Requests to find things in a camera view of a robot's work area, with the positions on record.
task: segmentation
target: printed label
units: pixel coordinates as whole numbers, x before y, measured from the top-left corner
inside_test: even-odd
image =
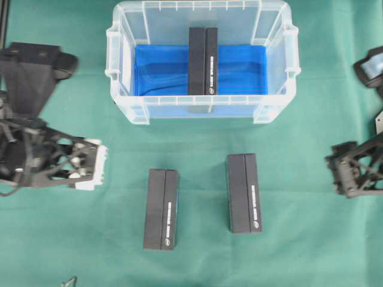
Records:
[[[166,239],[165,245],[170,246],[170,224],[171,224],[171,216],[172,216],[172,203],[168,203],[168,218],[166,220]]]
[[[210,57],[210,94],[214,94],[214,56]]]
[[[251,186],[251,196],[252,196],[252,199],[253,199],[253,216],[254,216],[253,225],[254,225],[254,227],[256,229],[258,229],[259,228],[259,223],[258,223],[256,186],[255,185]]]

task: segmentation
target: clear plastic storage box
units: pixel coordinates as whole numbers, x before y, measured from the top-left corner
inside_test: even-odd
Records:
[[[218,27],[219,45],[266,47],[267,94],[135,96],[137,45],[188,45],[189,28],[207,26]],[[218,117],[270,123],[296,94],[297,34],[290,7],[279,0],[121,2],[107,30],[105,74],[111,79],[111,97],[133,124],[149,124],[151,118]],[[193,112],[192,106],[209,112]]]

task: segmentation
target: black rectangular block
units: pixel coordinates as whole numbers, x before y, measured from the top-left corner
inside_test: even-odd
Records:
[[[189,28],[188,94],[205,94],[205,28]]]
[[[218,29],[206,29],[205,94],[215,95],[218,89]]]
[[[230,229],[233,233],[262,231],[255,154],[227,156]]]
[[[177,171],[151,169],[145,219],[145,249],[173,249],[177,229],[177,206]]]

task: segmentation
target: black wire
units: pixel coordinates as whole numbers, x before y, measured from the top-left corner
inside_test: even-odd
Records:
[[[17,185],[9,192],[9,193],[0,193],[1,197],[7,197],[14,193],[16,193],[22,186],[24,186],[28,176],[29,172],[31,171],[31,164],[33,160],[33,153],[32,153],[32,144],[29,140],[29,136],[26,131],[23,130],[23,139],[24,139],[24,145],[25,145],[25,152],[26,152],[26,160],[24,164],[24,171],[21,175]]]

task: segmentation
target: green tablecloth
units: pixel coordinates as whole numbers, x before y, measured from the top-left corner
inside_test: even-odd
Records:
[[[95,191],[24,189],[0,200],[0,285],[381,286],[383,197],[332,190],[330,146],[365,141],[383,108],[351,65],[383,44],[381,0],[290,0],[300,29],[297,96],[272,123],[153,120],[131,125],[110,98],[106,36],[117,1],[11,0],[7,42],[56,44],[80,58],[42,113],[50,126],[102,139]],[[262,234],[228,229],[224,161],[255,152]],[[149,168],[180,173],[177,247],[142,249]]]

